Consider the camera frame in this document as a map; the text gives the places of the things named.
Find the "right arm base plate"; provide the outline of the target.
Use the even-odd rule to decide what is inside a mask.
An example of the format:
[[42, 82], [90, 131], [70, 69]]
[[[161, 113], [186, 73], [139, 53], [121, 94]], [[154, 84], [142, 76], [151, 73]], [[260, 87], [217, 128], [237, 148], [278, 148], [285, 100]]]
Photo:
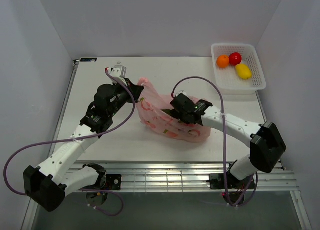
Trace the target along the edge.
[[[256, 184], [251, 176], [247, 176], [243, 180], [238, 180], [230, 173], [227, 173], [227, 187], [228, 189], [244, 189], [248, 184], [248, 189], [254, 189]], [[210, 185], [211, 190], [225, 189], [225, 179], [223, 173], [212, 173], [209, 175], [209, 180], [206, 181]]]

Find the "pink plastic bag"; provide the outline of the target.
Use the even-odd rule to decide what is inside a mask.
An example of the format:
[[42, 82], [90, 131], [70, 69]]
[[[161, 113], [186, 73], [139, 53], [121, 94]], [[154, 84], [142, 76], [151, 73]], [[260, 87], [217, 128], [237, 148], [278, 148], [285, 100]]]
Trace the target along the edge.
[[171, 95], [159, 94], [153, 84], [145, 77], [141, 77], [137, 83], [144, 87], [138, 103], [135, 107], [140, 121], [153, 132], [175, 140], [183, 140], [191, 143], [205, 142], [211, 135], [209, 127], [199, 124], [186, 124], [169, 115], [173, 107], [170, 102]]

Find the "yellow fake lemon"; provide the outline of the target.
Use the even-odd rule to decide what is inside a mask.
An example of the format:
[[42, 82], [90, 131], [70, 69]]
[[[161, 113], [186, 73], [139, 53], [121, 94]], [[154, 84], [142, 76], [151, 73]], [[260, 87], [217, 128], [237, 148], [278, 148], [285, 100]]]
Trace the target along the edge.
[[235, 66], [237, 75], [244, 80], [248, 80], [252, 77], [252, 72], [246, 64], [240, 63]]

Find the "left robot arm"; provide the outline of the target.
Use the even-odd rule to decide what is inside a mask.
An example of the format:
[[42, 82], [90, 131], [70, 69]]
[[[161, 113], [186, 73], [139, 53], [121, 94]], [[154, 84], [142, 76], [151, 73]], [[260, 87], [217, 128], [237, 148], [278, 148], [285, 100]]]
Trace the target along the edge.
[[102, 133], [108, 131], [113, 124], [113, 117], [125, 104], [134, 105], [138, 102], [143, 90], [143, 86], [135, 85], [127, 78], [119, 83], [101, 85], [71, 140], [37, 167], [29, 166], [24, 171], [25, 194], [52, 212], [66, 196], [82, 188], [105, 190], [107, 171], [102, 166], [89, 163], [70, 175], [67, 175], [67, 171], [101, 138]]

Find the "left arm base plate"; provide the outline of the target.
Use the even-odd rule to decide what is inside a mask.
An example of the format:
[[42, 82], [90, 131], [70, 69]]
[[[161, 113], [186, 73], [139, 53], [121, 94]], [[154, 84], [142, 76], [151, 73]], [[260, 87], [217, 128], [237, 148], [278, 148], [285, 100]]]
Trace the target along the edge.
[[95, 185], [85, 186], [82, 189], [89, 190], [120, 190], [122, 184], [122, 175], [121, 174], [107, 174], [105, 178], [102, 179], [101, 183]]

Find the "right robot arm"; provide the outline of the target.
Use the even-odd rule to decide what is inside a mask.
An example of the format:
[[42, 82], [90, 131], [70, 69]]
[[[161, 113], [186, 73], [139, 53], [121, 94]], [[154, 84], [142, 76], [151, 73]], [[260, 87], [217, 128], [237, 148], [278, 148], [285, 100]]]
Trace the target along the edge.
[[219, 130], [249, 147], [249, 154], [227, 170], [225, 181], [232, 189], [237, 189], [246, 177], [258, 171], [272, 172], [287, 150], [277, 126], [271, 121], [261, 124], [224, 114], [212, 103], [203, 99], [194, 103], [183, 93], [174, 97], [170, 105], [173, 107], [170, 112], [183, 123]]

